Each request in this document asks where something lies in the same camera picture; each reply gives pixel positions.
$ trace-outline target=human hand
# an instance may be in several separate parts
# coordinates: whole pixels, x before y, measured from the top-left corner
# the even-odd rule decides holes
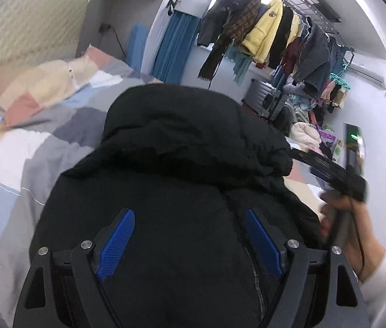
[[[380,265],[386,249],[380,244],[374,235],[372,222],[369,217],[367,207],[364,203],[343,196],[339,199],[331,199],[328,193],[323,193],[321,199],[327,202],[321,209],[323,214],[327,214],[330,209],[339,211],[354,211],[358,232],[360,234],[361,243],[364,252],[364,267],[361,256],[360,246],[358,243],[355,225],[351,224],[350,232],[345,247],[342,248],[351,264],[352,269],[356,273],[360,273],[360,281],[364,282]],[[327,218],[321,221],[320,234],[327,238],[331,229],[331,223]]]

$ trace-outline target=jacket zipper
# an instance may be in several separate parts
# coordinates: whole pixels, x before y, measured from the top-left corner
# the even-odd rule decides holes
[[[260,305],[260,322],[261,322],[264,316],[266,315],[266,306],[264,303],[264,296],[263,296],[263,293],[261,292],[261,287],[260,287],[260,275],[258,274],[257,267],[254,263],[251,250],[249,249],[245,239],[242,237],[240,225],[236,219],[236,214],[231,208],[229,209],[229,215],[231,216],[231,220],[234,224],[235,234],[237,235],[237,239],[242,244],[242,247],[245,250],[245,253],[249,259],[249,264],[251,264],[251,269],[254,274],[254,286],[255,286],[255,291],[257,292],[258,301]]]

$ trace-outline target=screw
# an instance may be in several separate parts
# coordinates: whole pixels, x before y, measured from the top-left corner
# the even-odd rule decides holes
[[[290,248],[296,249],[299,246],[299,242],[295,239],[291,239],[287,242],[287,245],[290,246]]]
[[[336,255],[342,254],[342,249],[340,249],[340,247],[334,246],[334,247],[331,248],[331,251],[332,251],[334,254],[336,254]]]
[[[82,249],[89,249],[89,248],[91,248],[92,245],[93,245],[92,241],[83,241],[81,243],[81,248]]]
[[[49,252],[49,248],[48,247],[41,247],[38,250],[38,255],[46,255],[48,252]]]

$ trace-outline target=beige headboard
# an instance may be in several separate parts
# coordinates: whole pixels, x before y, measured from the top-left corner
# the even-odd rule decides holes
[[[88,0],[0,0],[0,67],[76,54]]]

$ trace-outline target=silver suitcase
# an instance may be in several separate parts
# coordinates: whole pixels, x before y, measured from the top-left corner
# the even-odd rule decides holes
[[[287,101],[287,95],[272,85],[252,79],[243,102],[258,116],[274,121]]]

